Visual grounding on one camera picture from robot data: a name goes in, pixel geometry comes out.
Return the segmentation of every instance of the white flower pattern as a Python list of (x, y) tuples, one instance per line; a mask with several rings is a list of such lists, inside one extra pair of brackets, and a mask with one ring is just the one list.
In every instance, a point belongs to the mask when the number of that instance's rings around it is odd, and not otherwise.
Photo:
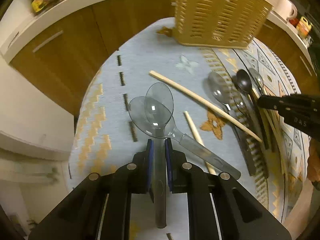
[(185, 56), (180, 55), (180, 62), (176, 63), (176, 68), (186, 69), (190, 74), (193, 74), (194, 68), (196, 68), (198, 65), (198, 62), (188, 60)]

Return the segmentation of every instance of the white countertop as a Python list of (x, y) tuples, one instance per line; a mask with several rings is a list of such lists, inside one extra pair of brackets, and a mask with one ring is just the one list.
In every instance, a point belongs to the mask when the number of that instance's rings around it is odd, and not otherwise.
[[(77, 10), (104, 0), (64, 0), (38, 16), (33, 16), (33, 14), (30, 13), (32, 0), (27, 1), (28, 0), (14, 0), (0, 21), (0, 53), (2, 53), (8, 63), (29, 41), (53, 23)], [(313, 66), (307, 47), (288, 26), (289, 23), (284, 23), (273, 13), (270, 13), (267, 19), (290, 35), (308, 62)]]

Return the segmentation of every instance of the red object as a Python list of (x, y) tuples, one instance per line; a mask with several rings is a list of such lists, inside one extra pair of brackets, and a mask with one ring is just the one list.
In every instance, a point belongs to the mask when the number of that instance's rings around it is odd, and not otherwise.
[(294, 27), (297, 27), (299, 20), (297, 18), (294, 18), (294, 19), (289, 20), (289, 23), (291, 23)]

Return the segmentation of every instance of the metal screw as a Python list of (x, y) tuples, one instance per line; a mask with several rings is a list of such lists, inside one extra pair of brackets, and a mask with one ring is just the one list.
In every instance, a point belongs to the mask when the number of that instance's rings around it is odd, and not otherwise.
[(91, 173), (89, 175), (89, 180), (96, 180), (97, 178), (99, 178), (99, 174), (98, 173)]
[(134, 163), (129, 163), (129, 164), (127, 165), (127, 169), (128, 169), (128, 170), (134, 170), (136, 167), (137, 167), (137, 165), (135, 165)]
[(221, 177), (221, 179), (228, 180), (228, 179), (230, 179), (230, 174), (223, 172), (220, 174), (220, 177)]
[(186, 170), (190, 170), (192, 168), (192, 164), (191, 163), (183, 163), (182, 168), (184, 168)]

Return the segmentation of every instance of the tablecloth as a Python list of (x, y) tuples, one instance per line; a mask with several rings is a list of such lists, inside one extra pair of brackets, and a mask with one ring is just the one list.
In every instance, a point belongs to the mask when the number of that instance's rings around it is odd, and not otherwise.
[[(162, 19), (135, 35), (105, 61), (92, 80), (82, 103), (69, 160), (69, 177), (66, 178), (69, 190), (91, 172), (101, 175), (113, 173), (131, 162), (136, 152), (145, 150), (149, 137), (132, 123), (128, 103), (134, 97), (144, 96), (148, 88), (158, 82), (148, 75), (150, 70), (187, 87), (222, 109), (206, 84), (210, 71), (219, 73), (234, 91), (234, 96), (243, 97), (255, 124), (257, 120), (250, 101), (235, 91), (231, 81), (237, 70), (255, 68), (263, 77), (269, 94), (281, 96), (300, 92), (286, 66), (257, 39), (246, 50), (186, 47), (168, 35), (173, 25), (174, 18)], [(281, 173), (279, 153), (272, 150), (263, 151), (269, 170), (269, 177), (266, 178), (261, 147), (248, 136), (258, 171), (250, 177), (230, 124), (181, 92), (173, 88), (170, 90), (174, 99), (173, 117), (178, 129), (192, 136), (183, 115), (183, 111), (188, 111), (204, 145), (240, 170), (238, 181), (280, 222), (284, 221), (306, 178), (308, 136), (284, 124), (283, 118), (280, 118), (289, 163), (288, 180)], [(231, 101), (230, 106), (231, 114), (246, 125), (248, 120), (237, 110), (234, 102)], [(207, 172), (203, 160), (175, 141), (173, 148), (184, 152), (189, 162)], [(163, 229), (156, 228), (150, 196), (132, 195), (131, 239), (168, 239), (167, 233), (175, 240), (189, 238), (187, 195), (171, 194), (169, 190), (166, 194), (167, 226)]]

